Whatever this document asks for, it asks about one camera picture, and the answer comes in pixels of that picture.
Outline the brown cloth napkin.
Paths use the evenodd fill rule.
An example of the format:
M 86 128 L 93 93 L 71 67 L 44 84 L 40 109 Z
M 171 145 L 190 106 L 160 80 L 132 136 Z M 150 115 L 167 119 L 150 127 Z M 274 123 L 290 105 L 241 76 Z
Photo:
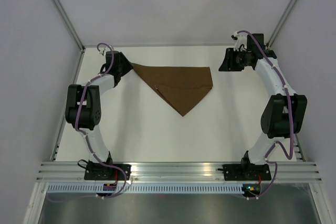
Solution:
M 134 63 L 133 70 L 181 116 L 187 115 L 213 88 L 210 67 L 153 67 Z

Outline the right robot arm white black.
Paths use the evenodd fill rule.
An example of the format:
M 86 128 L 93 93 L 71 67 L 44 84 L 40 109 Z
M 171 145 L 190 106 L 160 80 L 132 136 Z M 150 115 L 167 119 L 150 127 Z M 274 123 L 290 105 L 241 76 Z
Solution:
M 263 81 L 269 100 L 260 118 L 262 133 L 257 142 L 239 164 L 223 165 L 220 171 L 225 181 L 271 181 L 274 176 L 269 166 L 276 162 L 269 158 L 276 147 L 282 149 L 286 159 L 293 158 L 295 134 L 302 128 L 308 100 L 285 79 L 276 54 L 264 44 L 263 34 L 240 30 L 232 39 L 235 45 L 226 49 L 219 71 L 238 72 L 252 67 Z

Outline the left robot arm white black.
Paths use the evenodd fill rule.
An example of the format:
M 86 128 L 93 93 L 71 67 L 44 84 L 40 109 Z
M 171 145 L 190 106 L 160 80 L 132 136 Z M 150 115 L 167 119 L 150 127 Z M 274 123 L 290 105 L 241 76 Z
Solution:
M 114 166 L 100 131 L 101 96 L 115 88 L 121 78 L 133 69 L 120 51 L 104 53 L 101 72 L 86 84 L 71 84 L 67 91 L 65 119 L 78 132 L 89 151 L 89 164 L 98 164 L 96 173 L 104 180 L 114 176 Z

